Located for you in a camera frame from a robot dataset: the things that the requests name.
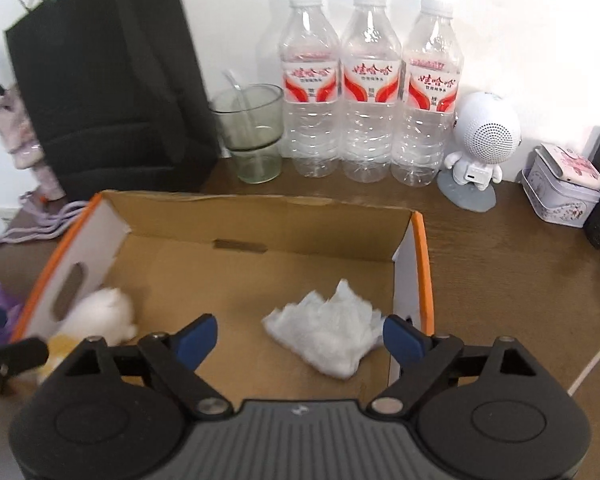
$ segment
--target crumpled tissue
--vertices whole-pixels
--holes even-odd
[[[298,303],[274,310],[262,320],[267,333],[325,375],[349,379],[371,349],[382,344],[379,310],[340,280],[325,301],[315,290]]]

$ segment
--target gray round base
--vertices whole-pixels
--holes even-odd
[[[489,184],[480,191],[474,184],[460,186],[452,175],[452,170],[444,169],[438,173],[438,187],[444,196],[462,209],[484,213],[496,205],[496,192]]]

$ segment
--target white wall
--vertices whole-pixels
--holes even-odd
[[[286,0],[183,0],[206,88],[225,88],[233,68],[248,82],[280,82],[276,43]],[[389,0],[389,16],[405,38],[419,0]],[[454,27],[466,60],[461,91],[483,89],[510,98],[522,120],[522,146],[505,166],[512,180],[539,140],[588,154],[600,126],[600,0],[455,0]],[[338,32],[351,0],[327,0]],[[2,31],[22,15],[17,0],[0,0],[0,81],[13,83]],[[0,146],[0,206],[34,186],[14,170]]]

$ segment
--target glass cup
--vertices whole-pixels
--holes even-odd
[[[278,86],[256,84],[225,90],[211,101],[235,173],[247,184],[268,182],[282,169],[282,96]]]

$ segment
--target black bag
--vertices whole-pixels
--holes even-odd
[[[69,199],[199,189],[218,144],[180,0],[47,0],[6,37]]]

